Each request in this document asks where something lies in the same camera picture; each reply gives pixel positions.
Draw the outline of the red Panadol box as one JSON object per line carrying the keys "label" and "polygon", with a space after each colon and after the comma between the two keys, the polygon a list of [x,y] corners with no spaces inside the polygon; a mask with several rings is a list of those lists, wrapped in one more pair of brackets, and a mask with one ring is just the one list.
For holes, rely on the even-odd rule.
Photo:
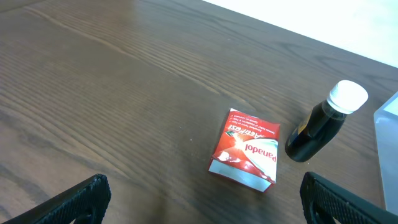
{"label": "red Panadol box", "polygon": [[208,171],[265,192],[276,183],[279,129],[231,108]]}

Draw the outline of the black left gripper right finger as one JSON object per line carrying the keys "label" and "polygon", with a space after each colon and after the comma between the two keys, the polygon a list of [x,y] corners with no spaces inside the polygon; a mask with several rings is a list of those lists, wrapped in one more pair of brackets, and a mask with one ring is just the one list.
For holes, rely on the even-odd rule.
{"label": "black left gripper right finger", "polygon": [[305,173],[300,197],[307,223],[397,223],[397,215],[369,203],[314,172]]}

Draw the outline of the dark syrup bottle white cap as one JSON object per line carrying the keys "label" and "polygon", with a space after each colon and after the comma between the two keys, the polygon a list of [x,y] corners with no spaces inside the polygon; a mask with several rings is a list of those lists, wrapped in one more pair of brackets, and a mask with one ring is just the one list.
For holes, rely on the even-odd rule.
{"label": "dark syrup bottle white cap", "polygon": [[296,162],[311,159],[337,135],[346,117],[367,100],[368,93],[361,85],[349,80],[338,82],[326,100],[314,106],[293,130],[285,144],[286,154]]}

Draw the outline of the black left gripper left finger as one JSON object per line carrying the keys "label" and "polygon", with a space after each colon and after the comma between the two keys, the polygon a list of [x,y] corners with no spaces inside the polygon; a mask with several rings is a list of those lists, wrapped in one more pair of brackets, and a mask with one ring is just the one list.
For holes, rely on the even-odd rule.
{"label": "black left gripper left finger", "polygon": [[101,224],[110,200],[107,177],[95,174],[4,224]]}

